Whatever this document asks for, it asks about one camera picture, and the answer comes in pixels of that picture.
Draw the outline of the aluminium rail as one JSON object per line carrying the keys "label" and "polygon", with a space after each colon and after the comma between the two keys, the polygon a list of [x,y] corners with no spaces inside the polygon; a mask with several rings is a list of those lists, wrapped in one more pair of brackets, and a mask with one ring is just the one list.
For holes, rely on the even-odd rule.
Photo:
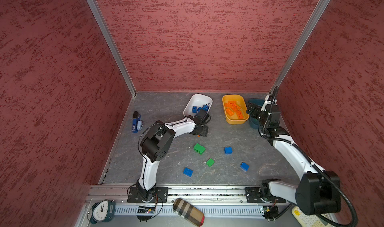
{"label": "aluminium rail", "polygon": [[235,217],[262,219],[268,207],[278,207],[280,211],[286,204],[248,204],[245,197],[244,186],[193,186],[193,185],[168,185],[168,199],[166,203],[128,203],[130,186],[125,185],[99,185],[91,186],[86,197],[86,203],[92,205],[103,200],[116,202],[115,213],[120,216],[139,215],[139,207],[156,207],[160,216],[174,216],[172,206],[174,201],[182,198],[202,211],[206,217]]}

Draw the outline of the green analog clock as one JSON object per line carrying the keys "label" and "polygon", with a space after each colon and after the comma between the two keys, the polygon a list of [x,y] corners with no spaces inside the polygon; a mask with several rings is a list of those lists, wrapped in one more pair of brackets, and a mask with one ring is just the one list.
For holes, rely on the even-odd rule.
{"label": "green analog clock", "polygon": [[110,222],[116,211],[116,202],[113,200],[103,200],[93,204],[91,208],[90,223],[95,225],[97,223]]}

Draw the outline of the aluminium corner post left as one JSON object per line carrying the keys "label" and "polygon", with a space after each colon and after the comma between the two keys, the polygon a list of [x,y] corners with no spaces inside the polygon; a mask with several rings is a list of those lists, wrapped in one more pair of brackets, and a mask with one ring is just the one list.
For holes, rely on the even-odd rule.
{"label": "aluminium corner post left", "polygon": [[108,25],[105,21],[105,18],[103,17],[102,11],[97,3],[97,0],[86,0],[91,12],[99,26],[99,29],[101,30],[103,37],[109,47],[110,52],[112,53],[114,60],[125,80],[125,83],[133,97],[136,97],[137,90],[133,84],[133,81],[129,75],[129,72],[126,68],[126,65],[123,61],[123,58],[118,50],[118,47],[113,39],[113,36],[108,28]]}

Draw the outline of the green lego large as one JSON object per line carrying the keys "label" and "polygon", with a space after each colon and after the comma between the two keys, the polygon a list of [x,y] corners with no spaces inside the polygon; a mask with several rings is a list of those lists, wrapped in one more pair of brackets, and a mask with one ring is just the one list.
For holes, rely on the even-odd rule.
{"label": "green lego large", "polygon": [[202,155],[206,151],[206,148],[204,146],[200,145],[199,143],[196,143],[194,145],[193,149],[199,155]]}

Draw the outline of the yellow calculator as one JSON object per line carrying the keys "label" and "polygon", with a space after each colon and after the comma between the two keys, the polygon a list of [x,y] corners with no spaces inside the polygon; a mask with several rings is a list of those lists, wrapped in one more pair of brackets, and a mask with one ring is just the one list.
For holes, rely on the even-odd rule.
{"label": "yellow calculator", "polygon": [[292,215],[302,227],[327,227],[329,224],[320,220],[316,215],[305,215],[298,207],[293,207]]}

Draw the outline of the aluminium corner post right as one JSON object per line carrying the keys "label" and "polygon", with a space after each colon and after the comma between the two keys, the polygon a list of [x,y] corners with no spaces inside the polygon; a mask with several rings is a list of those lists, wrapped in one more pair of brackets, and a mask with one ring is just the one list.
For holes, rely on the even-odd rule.
{"label": "aluminium corner post right", "polygon": [[304,45],[306,44],[308,38],[310,37],[311,33],[313,32],[314,28],[316,27],[318,21],[322,17],[324,11],[326,10],[327,6],[331,0],[319,0],[316,4],[310,18],[308,19],[303,31],[301,32],[293,50],[291,51],[289,57],[287,58],[282,70],[280,71],[277,79],[275,80],[274,84],[272,85],[269,93],[272,93],[275,87],[279,87],[284,78],[287,76],[288,72],[290,71],[291,67],[293,66],[296,58],[298,57],[299,53],[303,49]]}

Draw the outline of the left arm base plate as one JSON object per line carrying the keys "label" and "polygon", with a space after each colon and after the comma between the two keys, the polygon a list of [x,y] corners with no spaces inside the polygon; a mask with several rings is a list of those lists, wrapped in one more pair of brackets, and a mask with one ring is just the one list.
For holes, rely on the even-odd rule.
{"label": "left arm base plate", "polygon": [[132,187],[128,191],[128,203],[166,203],[168,199],[168,187],[153,187],[144,191],[141,187]]}

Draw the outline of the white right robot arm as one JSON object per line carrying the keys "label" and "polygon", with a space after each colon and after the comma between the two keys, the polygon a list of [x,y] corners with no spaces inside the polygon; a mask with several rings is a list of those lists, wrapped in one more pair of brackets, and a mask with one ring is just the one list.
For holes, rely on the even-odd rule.
{"label": "white right robot arm", "polygon": [[341,210],[340,178],[309,158],[280,125],[278,106],[249,104],[247,114],[259,121],[259,132],[288,161],[298,175],[298,185],[277,179],[263,180],[260,195],[264,201],[284,199],[306,215],[337,213]]}

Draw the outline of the orange lego stack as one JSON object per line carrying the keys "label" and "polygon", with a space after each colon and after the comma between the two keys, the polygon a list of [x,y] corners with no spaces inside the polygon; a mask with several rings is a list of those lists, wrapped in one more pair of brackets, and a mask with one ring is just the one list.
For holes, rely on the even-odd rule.
{"label": "orange lego stack", "polygon": [[239,120],[242,120],[244,118],[243,112],[241,110],[236,110],[236,114]]}

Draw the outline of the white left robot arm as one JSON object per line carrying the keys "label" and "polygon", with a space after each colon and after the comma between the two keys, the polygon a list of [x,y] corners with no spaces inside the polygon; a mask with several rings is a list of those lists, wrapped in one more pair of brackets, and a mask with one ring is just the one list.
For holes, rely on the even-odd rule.
{"label": "white left robot arm", "polygon": [[186,116],[183,120],[172,123],[156,121],[150,126],[138,143],[139,153],[143,157],[141,175],[137,181],[137,190],[145,202],[155,195],[156,176],[160,161],[167,155],[173,140],[183,134],[207,136],[207,123],[211,116],[203,118]]}

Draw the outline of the white plastic bin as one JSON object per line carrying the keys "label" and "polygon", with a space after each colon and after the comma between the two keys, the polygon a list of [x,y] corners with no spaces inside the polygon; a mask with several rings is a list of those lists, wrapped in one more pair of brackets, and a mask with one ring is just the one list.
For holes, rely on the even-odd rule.
{"label": "white plastic bin", "polygon": [[194,117],[198,113],[198,112],[193,113],[192,111],[193,106],[196,106],[198,109],[199,107],[202,108],[204,105],[209,105],[209,110],[210,110],[212,103],[213,103],[212,98],[208,96],[201,95],[201,94],[193,95],[183,111],[183,115],[184,115],[183,121],[185,121],[187,117],[189,116]]}

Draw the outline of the aluminium corner post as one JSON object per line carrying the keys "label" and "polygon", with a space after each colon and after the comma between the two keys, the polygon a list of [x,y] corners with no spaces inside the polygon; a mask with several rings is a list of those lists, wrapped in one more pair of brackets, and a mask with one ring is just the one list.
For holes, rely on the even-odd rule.
{"label": "aluminium corner post", "polygon": [[284,78],[287,76],[288,72],[290,71],[291,67],[293,66],[296,58],[298,57],[299,53],[303,49],[304,45],[306,44],[308,38],[310,37],[311,33],[313,32],[314,28],[316,27],[318,21],[322,17],[324,11],[326,10],[327,6],[331,0],[319,0],[316,4],[310,18],[308,19],[303,31],[301,32],[293,50],[291,51],[289,57],[287,58],[282,70],[280,71],[277,79],[275,80],[274,84],[272,85],[269,93],[272,93],[275,87],[279,87]]}
{"label": "aluminium corner post", "polygon": [[118,50],[118,47],[113,39],[113,36],[108,28],[108,25],[105,21],[105,18],[103,17],[102,11],[97,3],[97,0],[86,0],[91,12],[99,26],[99,29],[101,30],[103,37],[109,47],[110,52],[112,53],[114,60],[125,80],[125,83],[133,97],[136,97],[137,90],[133,84],[133,81],[129,75],[129,72],[126,68],[126,65],[123,61],[123,58]]}

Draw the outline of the small light blue stapler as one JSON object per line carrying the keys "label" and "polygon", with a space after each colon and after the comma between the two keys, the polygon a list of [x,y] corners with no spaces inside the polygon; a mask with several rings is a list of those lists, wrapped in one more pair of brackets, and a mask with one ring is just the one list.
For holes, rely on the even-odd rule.
{"label": "small light blue stapler", "polygon": [[138,121],[138,123],[137,123],[137,130],[141,131],[142,127],[143,127],[143,122],[142,121]]}

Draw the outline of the plaid glasses case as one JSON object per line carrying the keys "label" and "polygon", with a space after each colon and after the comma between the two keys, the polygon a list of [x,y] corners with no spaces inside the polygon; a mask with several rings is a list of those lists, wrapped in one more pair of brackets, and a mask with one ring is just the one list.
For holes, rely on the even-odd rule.
{"label": "plaid glasses case", "polygon": [[191,205],[182,198],[178,198],[174,201],[173,210],[182,218],[194,224],[197,227],[201,227],[205,221],[205,215],[202,211],[198,210],[195,206]]}

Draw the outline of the green lego lowest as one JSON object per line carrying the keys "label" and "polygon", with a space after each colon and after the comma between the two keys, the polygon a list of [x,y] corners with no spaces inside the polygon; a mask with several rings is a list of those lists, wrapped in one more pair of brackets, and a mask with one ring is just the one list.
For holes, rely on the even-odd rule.
{"label": "green lego lowest", "polygon": [[211,167],[213,164],[215,163],[215,161],[212,159],[212,158],[209,158],[209,160],[206,162],[206,164]]}

